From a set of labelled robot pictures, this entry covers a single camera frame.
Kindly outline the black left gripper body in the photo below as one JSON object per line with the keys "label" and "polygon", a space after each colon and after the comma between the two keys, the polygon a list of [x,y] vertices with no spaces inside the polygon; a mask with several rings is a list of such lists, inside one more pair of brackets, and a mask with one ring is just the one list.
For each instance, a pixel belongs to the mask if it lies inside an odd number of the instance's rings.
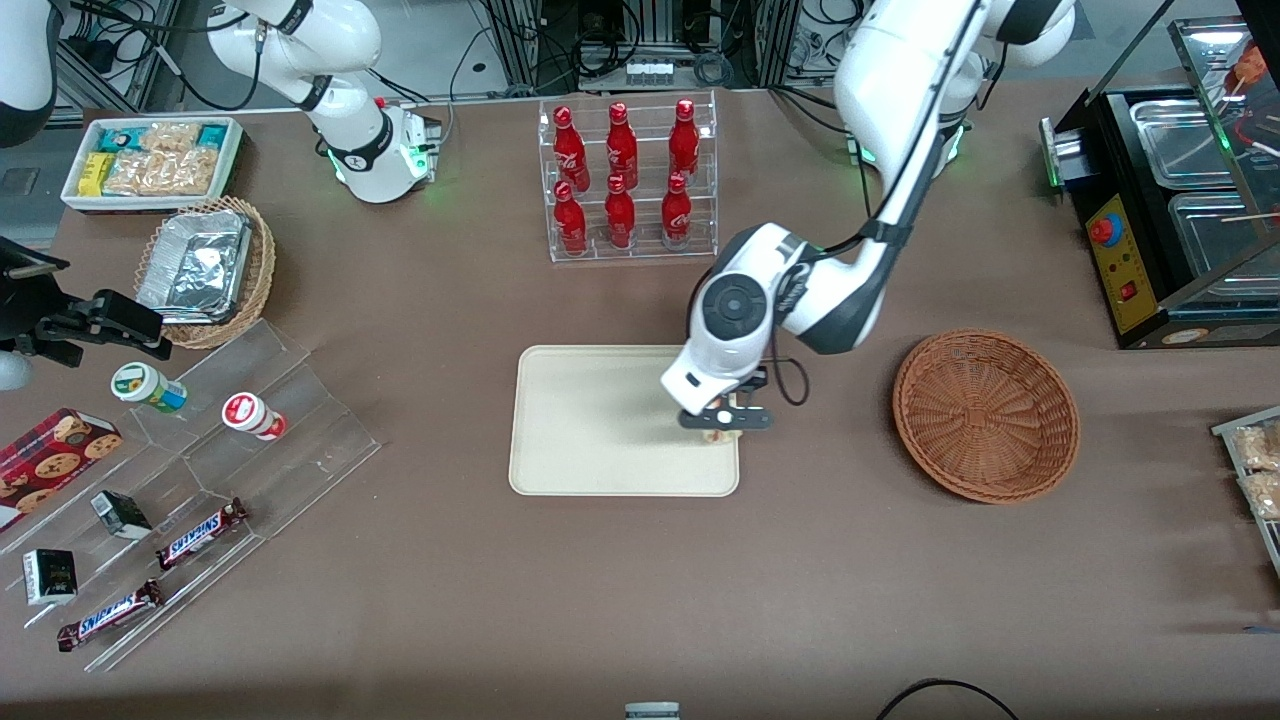
{"label": "black left gripper body", "polygon": [[773,415],[755,404],[754,395],[768,384],[768,369],[758,366],[742,384],[716,396],[700,413],[681,410],[678,425],[701,432],[767,430],[772,427]]}

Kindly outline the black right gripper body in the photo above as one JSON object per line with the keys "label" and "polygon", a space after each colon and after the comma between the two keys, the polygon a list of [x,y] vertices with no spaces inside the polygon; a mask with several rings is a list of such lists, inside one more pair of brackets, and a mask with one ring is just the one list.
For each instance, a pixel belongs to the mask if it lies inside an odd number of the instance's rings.
{"label": "black right gripper body", "polygon": [[83,301],[61,291],[55,274],[70,264],[1,238],[3,348],[78,366],[81,342],[102,343]]}

